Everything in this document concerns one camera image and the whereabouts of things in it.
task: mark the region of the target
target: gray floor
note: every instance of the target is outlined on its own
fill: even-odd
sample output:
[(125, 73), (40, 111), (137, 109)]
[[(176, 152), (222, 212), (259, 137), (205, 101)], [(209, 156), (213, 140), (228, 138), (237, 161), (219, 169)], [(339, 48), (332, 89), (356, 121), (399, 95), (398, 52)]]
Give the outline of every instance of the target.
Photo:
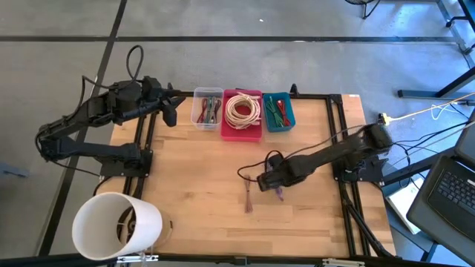
[[(451, 14), (461, 13), (456, 1), (445, 3)], [(0, 0), (0, 35), (108, 35), (118, 4), (116, 0)], [(360, 7), (343, 0), (136, 0), (127, 4), (119, 35), (451, 36), (438, 7), (430, 2), (383, 1), (366, 21), (360, 15)], [(456, 26), (471, 45), (475, 35), (468, 23), (457, 22)], [(132, 45), (114, 45), (105, 84), (127, 79), (125, 55)], [(181, 90), (203, 86), (273, 92), (287, 91), (296, 83), (303, 93), (357, 93), (368, 122), (380, 112), (396, 117), (430, 106), (431, 101), (398, 99), (395, 93), (399, 89), (438, 90), (468, 69), (454, 44), (142, 45), (142, 75), (156, 76), (162, 84), (172, 82)], [(0, 43), (0, 118), (4, 126), (0, 131), (0, 161), (31, 172), (26, 179), (0, 179), (0, 258), (36, 253), (63, 170), (39, 157), (33, 137), (41, 124), (75, 107), (80, 75), (94, 78), (104, 48), (105, 43)], [(473, 90), (474, 85), (464, 88)], [(465, 106), (459, 109), (471, 112)], [(394, 123), (389, 129), (393, 138), (400, 140), (463, 121), (456, 113), (443, 113), (437, 121), (425, 113)], [(90, 129), (87, 139), (106, 143), (110, 134), (111, 127)], [(443, 150), (455, 140), (450, 138), (432, 149)], [(390, 162), (402, 155), (394, 148)], [(420, 152), (411, 158), (416, 161), (429, 155)], [(82, 159), (79, 166), (99, 171), (99, 165), (90, 159)], [(71, 224), (96, 183), (96, 178), (87, 174), (75, 175), (52, 253), (75, 252)], [(393, 237), (398, 255), (420, 259), (419, 248), (395, 231)], [(438, 248), (434, 261), (463, 264), (443, 247)]]

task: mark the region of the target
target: wooden tabletop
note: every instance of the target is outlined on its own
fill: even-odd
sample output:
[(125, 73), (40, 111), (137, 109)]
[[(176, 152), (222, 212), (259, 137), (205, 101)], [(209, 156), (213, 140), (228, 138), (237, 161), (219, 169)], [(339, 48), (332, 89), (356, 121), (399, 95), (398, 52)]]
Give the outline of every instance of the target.
[[(344, 95), (343, 100), (348, 127), (364, 124), (359, 96)], [(349, 256), (338, 185), (330, 164), (318, 168), (306, 181), (284, 188), (283, 202), (274, 191), (261, 192), (252, 183), (251, 214), (244, 213), (246, 190), (236, 174), (239, 167), (262, 161), (271, 150), (286, 155), (329, 138), (325, 101), (293, 99), (296, 126), (290, 132), (269, 133), (264, 123), (260, 143), (224, 142), (219, 131), (196, 129), (190, 121), (191, 104), (192, 98), (188, 98), (177, 109), (177, 126), (166, 127), (160, 117), (154, 129), (153, 165), (142, 199), (168, 213), (174, 225), (170, 240), (155, 252)], [(115, 125), (111, 144), (133, 142), (136, 125), (136, 120)], [(243, 171), (251, 177), (262, 172), (263, 166)], [(99, 192), (122, 192), (123, 184), (123, 177), (114, 177)], [(359, 190), (365, 221), (383, 246), (395, 254), (380, 190), (370, 183), (359, 183)], [(361, 254), (357, 229), (353, 222), (357, 251)]]

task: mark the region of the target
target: white coiled wire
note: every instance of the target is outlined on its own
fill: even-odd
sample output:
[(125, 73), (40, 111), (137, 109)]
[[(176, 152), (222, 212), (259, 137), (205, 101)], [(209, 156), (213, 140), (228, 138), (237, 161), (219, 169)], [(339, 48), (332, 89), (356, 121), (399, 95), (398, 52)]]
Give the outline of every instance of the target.
[[(259, 105), (260, 96), (250, 96), (245, 93), (237, 92), (226, 103), (226, 112), (224, 119), (231, 128), (243, 130), (251, 125), (259, 125), (259, 116), (261, 115), (261, 106)], [(251, 110), (249, 115), (243, 115), (236, 111), (236, 107), (246, 106)]]

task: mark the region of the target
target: pink plastic container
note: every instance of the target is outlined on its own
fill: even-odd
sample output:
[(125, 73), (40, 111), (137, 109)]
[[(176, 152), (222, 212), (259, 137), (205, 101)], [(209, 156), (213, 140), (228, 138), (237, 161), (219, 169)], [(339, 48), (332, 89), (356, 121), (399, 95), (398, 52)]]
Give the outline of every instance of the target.
[[(259, 125), (251, 125), (244, 130), (236, 130), (228, 125), (225, 120), (226, 105), (228, 100), (237, 95), (238, 92), (248, 94), (250, 96), (260, 96), (259, 105), (261, 107), (261, 120)], [(236, 110), (241, 114), (249, 114), (251, 111), (247, 107), (237, 107)], [(226, 89), (223, 93), (223, 122), (221, 123), (221, 138), (225, 141), (234, 142), (260, 142), (262, 139), (262, 92), (259, 90), (233, 90)]]

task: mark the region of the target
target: clear plastic container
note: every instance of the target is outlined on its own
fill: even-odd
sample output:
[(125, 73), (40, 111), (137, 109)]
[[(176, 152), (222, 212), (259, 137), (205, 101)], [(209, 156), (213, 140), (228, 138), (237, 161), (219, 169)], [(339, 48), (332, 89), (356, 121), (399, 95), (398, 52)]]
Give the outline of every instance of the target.
[[(220, 101), (220, 107), (217, 110), (216, 123), (204, 123), (198, 122), (198, 119), (202, 116), (206, 118), (208, 112), (203, 112), (203, 105), (208, 101), (209, 97), (216, 97), (216, 100)], [(191, 122), (194, 126), (200, 130), (213, 131), (220, 127), (223, 114), (221, 109), (223, 108), (223, 89), (221, 88), (196, 88), (193, 93), (193, 108), (191, 110)]]

